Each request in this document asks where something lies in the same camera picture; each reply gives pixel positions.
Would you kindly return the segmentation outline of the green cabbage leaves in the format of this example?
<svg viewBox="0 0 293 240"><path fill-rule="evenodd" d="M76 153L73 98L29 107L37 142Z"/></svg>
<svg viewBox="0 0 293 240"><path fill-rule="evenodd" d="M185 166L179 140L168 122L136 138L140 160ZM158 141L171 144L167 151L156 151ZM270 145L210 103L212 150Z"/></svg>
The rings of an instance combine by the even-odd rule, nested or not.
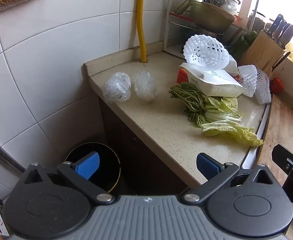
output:
<svg viewBox="0 0 293 240"><path fill-rule="evenodd" d="M253 128L240 124L242 114L238 111L237 98L207 96L188 82L172 86L169 94L182 100L189 121L202 129L205 136L228 134L242 145L258 147L264 144Z"/></svg>

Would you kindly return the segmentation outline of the black round trash bin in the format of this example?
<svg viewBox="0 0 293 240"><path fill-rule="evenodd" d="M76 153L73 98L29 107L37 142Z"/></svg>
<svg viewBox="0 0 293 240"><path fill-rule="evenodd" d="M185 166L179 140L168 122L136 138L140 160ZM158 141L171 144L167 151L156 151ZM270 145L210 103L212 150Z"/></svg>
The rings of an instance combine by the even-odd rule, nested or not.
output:
<svg viewBox="0 0 293 240"><path fill-rule="evenodd" d="M73 163L75 171L110 193L121 175L121 163L115 151L99 142L88 142L77 146L65 159Z"/></svg>

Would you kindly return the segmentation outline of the wooden cutting board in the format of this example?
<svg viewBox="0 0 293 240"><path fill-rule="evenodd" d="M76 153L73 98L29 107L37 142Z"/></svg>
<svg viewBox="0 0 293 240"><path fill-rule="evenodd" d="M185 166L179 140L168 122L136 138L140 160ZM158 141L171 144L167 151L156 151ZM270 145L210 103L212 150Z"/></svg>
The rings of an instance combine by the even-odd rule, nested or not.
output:
<svg viewBox="0 0 293 240"><path fill-rule="evenodd" d="M282 185L287 175L272 161L272 150L281 144L293 153L293 109L276 95L272 96L263 140L255 162L265 164Z"/></svg>

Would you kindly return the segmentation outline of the white takeout foam box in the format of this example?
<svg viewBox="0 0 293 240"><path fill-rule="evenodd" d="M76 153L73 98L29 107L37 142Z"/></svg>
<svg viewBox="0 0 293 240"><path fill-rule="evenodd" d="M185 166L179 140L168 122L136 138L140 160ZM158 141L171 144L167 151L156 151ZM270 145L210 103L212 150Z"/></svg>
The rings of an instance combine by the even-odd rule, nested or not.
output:
<svg viewBox="0 0 293 240"><path fill-rule="evenodd" d="M187 74L188 82L207 96L237 98L246 89L224 70L201 72L188 63L179 65Z"/></svg>

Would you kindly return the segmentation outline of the crumpled clear plastic bag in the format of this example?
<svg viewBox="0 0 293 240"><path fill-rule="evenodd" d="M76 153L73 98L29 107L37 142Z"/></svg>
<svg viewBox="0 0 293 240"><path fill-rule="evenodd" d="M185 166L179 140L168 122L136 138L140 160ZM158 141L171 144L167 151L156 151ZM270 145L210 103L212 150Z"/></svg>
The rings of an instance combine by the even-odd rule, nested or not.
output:
<svg viewBox="0 0 293 240"><path fill-rule="evenodd" d="M103 85L103 96L108 102L126 102L131 98L131 80L124 72L116 72Z"/></svg>

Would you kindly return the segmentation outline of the red carton box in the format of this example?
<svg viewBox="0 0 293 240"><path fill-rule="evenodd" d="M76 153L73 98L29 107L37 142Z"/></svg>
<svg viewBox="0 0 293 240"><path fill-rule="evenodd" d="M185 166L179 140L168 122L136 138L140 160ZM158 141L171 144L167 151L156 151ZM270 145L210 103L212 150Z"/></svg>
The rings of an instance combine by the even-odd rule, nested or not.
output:
<svg viewBox="0 0 293 240"><path fill-rule="evenodd" d="M179 69L176 82L179 84L189 82L187 72L183 68Z"/></svg>

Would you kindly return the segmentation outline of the clear plastic cup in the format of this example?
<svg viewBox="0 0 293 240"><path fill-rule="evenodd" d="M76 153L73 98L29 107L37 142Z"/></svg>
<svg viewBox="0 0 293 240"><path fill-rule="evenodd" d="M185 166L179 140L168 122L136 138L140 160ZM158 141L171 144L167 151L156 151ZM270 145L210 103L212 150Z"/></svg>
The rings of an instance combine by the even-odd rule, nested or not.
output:
<svg viewBox="0 0 293 240"><path fill-rule="evenodd" d="M155 78L146 71L137 73L134 78L134 91L139 99L151 102L157 96Z"/></svg>

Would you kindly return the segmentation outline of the red tomato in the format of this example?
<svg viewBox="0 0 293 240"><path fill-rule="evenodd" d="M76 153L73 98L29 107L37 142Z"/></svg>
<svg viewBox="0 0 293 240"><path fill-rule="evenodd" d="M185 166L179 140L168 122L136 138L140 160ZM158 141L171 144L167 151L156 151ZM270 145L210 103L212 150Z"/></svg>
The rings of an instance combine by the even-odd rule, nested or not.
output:
<svg viewBox="0 0 293 240"><path fill-rule="evenodd" d="M280 94L284 91L284 84L281 81L281 79L279 79L278 77L274 77L271 81L270 81L270 91L273 94Z"/></svg>

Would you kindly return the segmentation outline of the white foam fruit net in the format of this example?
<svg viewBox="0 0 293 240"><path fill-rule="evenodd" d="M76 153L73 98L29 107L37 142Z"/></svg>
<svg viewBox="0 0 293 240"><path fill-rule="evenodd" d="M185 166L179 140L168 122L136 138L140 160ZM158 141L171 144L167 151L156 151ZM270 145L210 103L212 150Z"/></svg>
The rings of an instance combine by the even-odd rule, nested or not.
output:
<svg viewBox="0 0 293 240"><path fill-rule="evenodd" d="M229 52L216 38L191 36L183 47L183 56L192 67L205 71L222 70L229 64Z"/></svg>

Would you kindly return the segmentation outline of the wooden knife block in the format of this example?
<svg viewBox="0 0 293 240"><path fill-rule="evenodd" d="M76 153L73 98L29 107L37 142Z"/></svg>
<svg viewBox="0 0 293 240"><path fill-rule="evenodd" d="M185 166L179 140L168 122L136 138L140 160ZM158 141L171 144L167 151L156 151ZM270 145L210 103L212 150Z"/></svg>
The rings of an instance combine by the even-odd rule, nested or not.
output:
<svg viewBox="0 0 293 240"><path fill-rule="evenodd" d="M253 64L270 77L273 66L284 51L271 37L261 31L241 57L240 66Z"/></svg>

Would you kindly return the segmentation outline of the white dish rack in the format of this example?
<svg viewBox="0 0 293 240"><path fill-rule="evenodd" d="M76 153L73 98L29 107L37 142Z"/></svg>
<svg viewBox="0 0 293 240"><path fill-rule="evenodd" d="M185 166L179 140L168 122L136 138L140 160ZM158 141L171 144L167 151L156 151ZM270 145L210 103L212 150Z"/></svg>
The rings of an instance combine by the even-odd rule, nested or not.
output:
<svg viewBox="0 0 293 240"><path fill-rule="evenodd" d="M228 47L237 38L242 31L249 33L252 31L253 23L248 27L241 27L235 24L232 25L223 33L216 34L206 31L201 28L193 19L191 19L189 9L182 15L175 14L175 10L185 0L167 0L167 9L165 17L165 31L163 50L167 53L175 55L180 58L183 56L183 47L185 42L195 34L205 34L217 38L224 46ZM198 2L205 2L204 0L193 0ZM259 0L256 0L255 8L253 10L253 18L256 17Z"/></svg>

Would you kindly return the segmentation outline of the metal bowl with lid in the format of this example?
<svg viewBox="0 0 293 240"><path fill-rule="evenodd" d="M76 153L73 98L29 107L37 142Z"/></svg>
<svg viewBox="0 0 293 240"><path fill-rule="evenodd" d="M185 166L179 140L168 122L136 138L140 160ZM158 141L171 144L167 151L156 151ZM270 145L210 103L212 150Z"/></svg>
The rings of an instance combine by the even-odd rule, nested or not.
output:
<svg viewBox="0 0 293 240"><path fill-rule="evenodd" d="M235 15L238 10L240 0L204 0L206 3L215 5L232 15Z"/></svg>

